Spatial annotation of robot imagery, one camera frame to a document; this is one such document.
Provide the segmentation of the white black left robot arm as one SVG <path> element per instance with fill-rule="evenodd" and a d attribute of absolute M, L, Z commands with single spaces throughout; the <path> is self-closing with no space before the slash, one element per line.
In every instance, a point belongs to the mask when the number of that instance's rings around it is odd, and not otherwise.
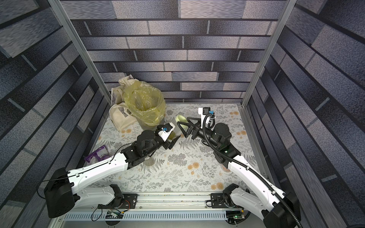
<path fill-rule="evenodd" d="M 57 169 L 44 189 L 49 218 L 57 218 L 73 208 L 86 205 L 112 205 L 122 203 L 122 193 L 116 186 L 90 189 L 89 185 L 114 173 L 132 169 L 148 160 L 161 147 L 172 149 L 177 141 L 168 141 L 175 125 L 159 125 L 155 131 L 144 130 L 137 139 L 127 147 L 122 146 L 105 160 L 84 168 L 67 171 Z"/>

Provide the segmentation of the clear ribbed glass jar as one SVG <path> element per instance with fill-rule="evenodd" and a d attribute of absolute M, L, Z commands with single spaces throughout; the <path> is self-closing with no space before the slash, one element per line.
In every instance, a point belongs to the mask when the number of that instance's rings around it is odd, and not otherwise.
<path fill-rule="evenodd" d="M 182 138 L 184 138 L 184 135 L 183 135 L 183 133 L 182 133 L 182 131 L 181 131 L 181 129 L 177 126 L 177 127 L 175 127 L 175 129 L 171 132 L 171 134 L 169 135 L 169 137 L 168 137 L 168 141 L 169 142 L 171 142 L 173 139 L 175 139 L 175 138 L 177 138 L 177 137 L 179 137 L 179 136 L 181 136 Z"/>

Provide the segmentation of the grey mesh trash bin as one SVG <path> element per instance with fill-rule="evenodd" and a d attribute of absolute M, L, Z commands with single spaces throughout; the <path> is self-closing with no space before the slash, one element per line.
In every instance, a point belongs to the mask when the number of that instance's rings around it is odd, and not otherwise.
<path fill-rule="evenodd" d="M 156 130 L 157 127 L 165 123 L 165 117 L 163 115 L 142 116 L 136 117 L 137 122 L 143 130 Z"/>

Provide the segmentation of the light green jar lid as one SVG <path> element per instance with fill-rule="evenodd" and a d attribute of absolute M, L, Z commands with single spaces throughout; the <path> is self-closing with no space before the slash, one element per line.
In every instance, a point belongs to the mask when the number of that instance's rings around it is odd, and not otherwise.
<path fill-rule="evenodd" d="M 175 123 L 175 124 L 177 124 L 178 122 L 188 123 L 188 120 L 187 120 L 184 116 L 182 116 L 182 115 L 178 114 L 178 115 L 175 117 L 175 121 L 174 121 L 174 123 Z"/>

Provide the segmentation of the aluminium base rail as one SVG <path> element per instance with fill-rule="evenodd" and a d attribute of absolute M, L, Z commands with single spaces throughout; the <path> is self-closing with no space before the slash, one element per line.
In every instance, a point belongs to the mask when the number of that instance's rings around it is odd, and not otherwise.
<path fill-rule="evenodd" d="M 225 220 L 238 224 L 249 212 L 229 206 L 221 192 L 153 192 L 125 194 L 129 199 L 119 209 L 80 208 L 58 218 L 63 227 L 66 222 L 91 222 L 114 228 L 127 221 L 215 221 Z"/>

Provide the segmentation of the purple plastic package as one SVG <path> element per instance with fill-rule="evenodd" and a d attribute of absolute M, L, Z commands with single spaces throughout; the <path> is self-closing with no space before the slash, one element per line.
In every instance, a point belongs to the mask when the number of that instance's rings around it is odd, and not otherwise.
<path fill-rule="evenodd" d="M 108 158 L 110 158 L 109 149 L 106 145 L 103 145 L 85 157 L 84 160 L 87 164 L 91 165 Z"/>

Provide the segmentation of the clear jar near left arm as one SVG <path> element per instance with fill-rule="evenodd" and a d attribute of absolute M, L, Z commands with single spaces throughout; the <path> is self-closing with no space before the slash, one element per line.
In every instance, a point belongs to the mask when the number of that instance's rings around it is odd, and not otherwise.
<path fill-rule="evenodd" d="M 145 161 L 143 162 L 143 164 L 147 167 L 151 167 L 155 164 L 156 160 L 154 157 L 147 157 L 145 159 Z"/>

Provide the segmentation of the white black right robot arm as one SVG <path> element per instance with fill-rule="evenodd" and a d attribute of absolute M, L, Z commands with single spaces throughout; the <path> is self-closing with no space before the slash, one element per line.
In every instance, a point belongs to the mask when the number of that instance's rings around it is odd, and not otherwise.
<path fill-rule="evenodd" d="M 296 194 L 285 193 L 257 172 L 230 142 L 232 134 L 228 125 L 215 124 L 213 129 L 201 120 L 192 123 L 177 122 L 185 137 L 201 138 L 214 152 L 218 163 L 237 175 L 253 191 L 250 194 L 237 185 L 226 188 L 234 205 L 247 209 L 260 218 L 267 228 L 301 228 L 300 204 Z"/>

